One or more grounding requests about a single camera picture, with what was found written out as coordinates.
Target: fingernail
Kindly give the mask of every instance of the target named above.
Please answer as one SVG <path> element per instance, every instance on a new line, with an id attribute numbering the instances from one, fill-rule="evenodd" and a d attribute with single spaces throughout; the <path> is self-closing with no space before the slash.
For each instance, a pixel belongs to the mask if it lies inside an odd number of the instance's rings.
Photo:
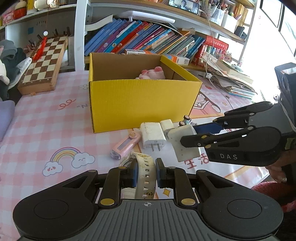
<path id="1" fill-rule="evenodd" d="M 274 170 L 274 171 L 281 172 L 281 167 L 274 167 L 274 166 L 271 166 L 271 169 Z"/>
<path id="2" fill-rule="evenodd" d="M 279 180 L 283 183 L 287 182 L 287 178 L 286 177 L 279 177 Z"/>

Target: white watch band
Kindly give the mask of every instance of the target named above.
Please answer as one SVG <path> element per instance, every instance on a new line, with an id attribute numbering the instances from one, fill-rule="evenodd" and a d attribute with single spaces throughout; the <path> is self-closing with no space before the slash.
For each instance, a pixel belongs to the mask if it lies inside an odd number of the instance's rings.
<path id="1" fill-rule="evenodd" d="M 132 152 L 138 161 L 138 180 L 135 199 L 154 199 L 156 189 L 156 168 L 151 156 Z"/>

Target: gold circular pad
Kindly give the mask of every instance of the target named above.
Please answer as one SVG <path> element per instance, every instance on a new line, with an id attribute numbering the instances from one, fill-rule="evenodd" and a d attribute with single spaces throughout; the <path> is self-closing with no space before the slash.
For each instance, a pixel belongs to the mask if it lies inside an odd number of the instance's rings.
<path id="1" fill-rule="evenodd" d="M 110 206 L 112 204 L 114 204 L 115 201 L 111 198 L 104 198 L 101 200 L 101 204 L 104 205 L 104 206 Z"/>
<path id="2" fill-rule="evenodd" d="M 186 206 L 191 206 L 195 204 L 195 201 L 192 198 L 184 198 L 181 203 Z"/>

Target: table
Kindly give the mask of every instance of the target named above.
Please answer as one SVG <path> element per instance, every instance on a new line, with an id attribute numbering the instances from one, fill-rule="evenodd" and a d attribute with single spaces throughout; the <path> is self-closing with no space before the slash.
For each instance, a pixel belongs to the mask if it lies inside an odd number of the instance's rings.
<path id="1" fill-rule="evenodd" d="M 230 103 L 234 108 L 249 104 L 239 97 L 230 97 L 226 101 L 223 93 L 211 87 L 207 80 L 202 81 L 202 94 L 192 112 L 193 122 L 212 121 L 215 116 L 231 109 Z M 110 118 L 106 121 L 116 125 L 120 120 Z M 23 96 L 0 143 L 1 241 L 19 238 L 12 211 L 21 199 L 86 170 L 107 173 L 119 166 L 120 162 L 110 157 L 110 150 L 130 131 L 93 133 L 87 71 L 59 74 L 54 91 Z M 201 157 L 181 163 L 177 162 L 170 143 L 160 152 L 144 150 L 139 143 L 134 151 L 150 154 L 153 158 L 161 157 L 165 166 L 181 167 L 188 173 L 206 169 L 247 187 L 261 182 L 268 175 L 265 168 L 210 163 L 204 149 Z M 172 190 L 158 188 L 155 198 L 172 196 Z"/>

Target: pink plush toy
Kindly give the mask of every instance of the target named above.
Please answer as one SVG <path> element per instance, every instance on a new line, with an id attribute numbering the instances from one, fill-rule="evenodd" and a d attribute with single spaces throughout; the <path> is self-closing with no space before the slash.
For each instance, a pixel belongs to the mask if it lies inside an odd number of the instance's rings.
<path id="1" fill-rule="evenodd" d="M 162 67 L 158 66 L 151 70 L 142 70 L 142 73 L 139 75 L 139 78 L 136 79 L 165 80 L 165 75 L 163 73 Z"/>

